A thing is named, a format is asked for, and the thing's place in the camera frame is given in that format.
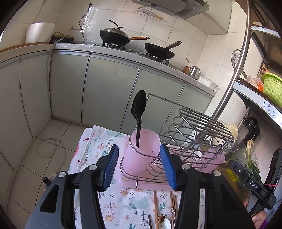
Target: black spoon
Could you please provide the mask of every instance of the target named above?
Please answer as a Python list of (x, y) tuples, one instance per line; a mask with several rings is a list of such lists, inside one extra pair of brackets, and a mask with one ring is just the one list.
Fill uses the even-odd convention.
[(136, 146), (139, 147), (140, 132), (141, 132), (141, 116), (146, 108), (147, 95), (144, 90), (140, 90), (134, 97), (131, 114), (137, 121), (136, 130)]

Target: tablecloth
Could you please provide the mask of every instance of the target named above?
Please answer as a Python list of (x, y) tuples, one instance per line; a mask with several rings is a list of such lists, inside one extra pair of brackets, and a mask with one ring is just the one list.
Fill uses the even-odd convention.
[[(119, 141), (128, 138), (128, 135), (94, 126), (83, 132), (71, 161), (68, 173), (81, 172), (91, 164), (95, 164), (99, 157), (107, 155), (113, 144), (119, 145)], [(177, 196), (179, 205), (181, 192), (173, 192)], [(115, 179), (115, 173), (111, 185), (107, 190), (98, 193), (100, 207), (107, 229), (141, 229), (149, 228), (148, 214), (151, 215), (152, 226), (155, 228), (154, 195), (151, 189), (138, 189), (123, 187)], [(82, 229), (80, 219), (79, 190), (75, 190), (75, 223), (77, 229)], [(157, 190), (158, 214), (164, 214), (170, 218), (168, 206), (170, 195), (168, 191)], [(204, 190), (200, 190), (200, 213), (198, 229), (204, 227), (205, 197)]]

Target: tiled floor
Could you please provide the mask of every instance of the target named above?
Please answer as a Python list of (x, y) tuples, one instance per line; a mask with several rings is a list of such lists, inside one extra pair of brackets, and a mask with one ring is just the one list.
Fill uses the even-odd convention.
[[(44, 193), (42, 178), (61, 170), (68, 171), (85, 128), (52, 118), (29, 147), (16, 173), (8, 201), (8, 216), (18, 229), (25, 228), (37, 201)], [(60, 140), (61, 143), (55, 140), (44, 141), (47, 138)]]

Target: metal screw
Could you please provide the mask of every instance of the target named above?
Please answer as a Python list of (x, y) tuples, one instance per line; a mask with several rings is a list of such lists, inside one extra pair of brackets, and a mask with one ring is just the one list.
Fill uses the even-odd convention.
[(220, 172), (219, 170), (215, 170), (215, 171), (213, 172), (213, 174), (214, 174), (215, 176), (219, 177), (219, 176), (221, 175), (221, 172)]
[(95, 169), (97, 169), (97, 166), (96, 166), (96, 165), (90, 165), (90, 166), (89, 166), (89, 170), (92, 171), (92, 170), (95, 170)]
[(62, 172), (59, 172), (59, 177), (64, 177), (66, 175), (66, 172), (62, 171)]
[(188, 164), (183, 164), (183, 165), (182, 165), (182, 168), (183, 168), (184, 170), (190, 169), (190, 165), (188, 165)]

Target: fork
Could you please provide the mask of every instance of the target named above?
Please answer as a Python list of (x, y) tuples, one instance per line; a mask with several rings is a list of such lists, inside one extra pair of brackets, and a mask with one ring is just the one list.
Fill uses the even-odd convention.
[(169, 214), (170, 214), (170, 217), (171, 217), (172, 229), (174, 229), (174, 226), (175, 226), (175, 212), (174, 212), (174, 209), (171, 206), (168, 207), (168, 211), (169, 211)]

